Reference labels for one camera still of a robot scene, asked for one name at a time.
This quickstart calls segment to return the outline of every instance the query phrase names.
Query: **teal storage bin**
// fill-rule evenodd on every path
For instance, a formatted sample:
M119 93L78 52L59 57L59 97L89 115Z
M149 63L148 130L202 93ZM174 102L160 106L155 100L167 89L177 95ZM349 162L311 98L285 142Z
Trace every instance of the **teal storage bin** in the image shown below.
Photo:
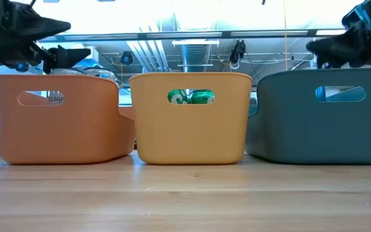
M320 86L361 88L322 101ZM257 90L247 153L284 164L371 164L371 68L275 73Z

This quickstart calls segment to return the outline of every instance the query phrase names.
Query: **green can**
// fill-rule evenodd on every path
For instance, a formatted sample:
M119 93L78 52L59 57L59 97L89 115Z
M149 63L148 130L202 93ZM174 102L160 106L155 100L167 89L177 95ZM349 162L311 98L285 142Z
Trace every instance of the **green can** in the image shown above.
M214 98L214 93L211 90L192 90L189 104L210 104Z
M168 93L168 100L172 104L188 104L187 93L185 90L171 90Z

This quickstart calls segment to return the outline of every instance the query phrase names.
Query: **plastic bin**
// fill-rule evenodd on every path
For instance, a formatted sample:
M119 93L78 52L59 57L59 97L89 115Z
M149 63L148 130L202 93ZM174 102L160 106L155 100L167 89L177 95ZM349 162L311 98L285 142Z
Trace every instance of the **plastic bin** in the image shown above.
M140 158L152 164L230 164L241 159L252 80L240 73L147 73L132 77ZM206 89L211 104L172 104L175 89Z
M61 105L26 91L60 91ZM11 164L89 164L134 148L113 81L85 75L0 75L0 156Z
M361 86L366 95L321 102L319 86ZM371 164L371 68L276 73L259 82L257 96L247 153L286 164Z

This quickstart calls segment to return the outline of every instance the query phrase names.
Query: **black cable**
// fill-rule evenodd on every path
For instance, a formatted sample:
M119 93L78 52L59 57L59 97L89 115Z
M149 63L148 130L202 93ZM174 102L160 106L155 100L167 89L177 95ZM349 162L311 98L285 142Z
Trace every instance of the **black cable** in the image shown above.
M249 61L250 61L251 67L252 67L252 69L254 70L254 73L256 74L257 79L260 80L260 78L258 77L258 74L257 74L256 68L254 67L254 65L252 65L252 62L251 62L251 59L250 59L250 55L247 54L247 57L249 58Z

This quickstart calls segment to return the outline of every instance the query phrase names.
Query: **wooden tabletop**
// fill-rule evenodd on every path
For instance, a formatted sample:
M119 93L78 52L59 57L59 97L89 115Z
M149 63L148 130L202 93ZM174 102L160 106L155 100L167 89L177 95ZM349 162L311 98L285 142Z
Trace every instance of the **wooden tabletop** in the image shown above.
M0 161L0 232L371 232L371 166Z

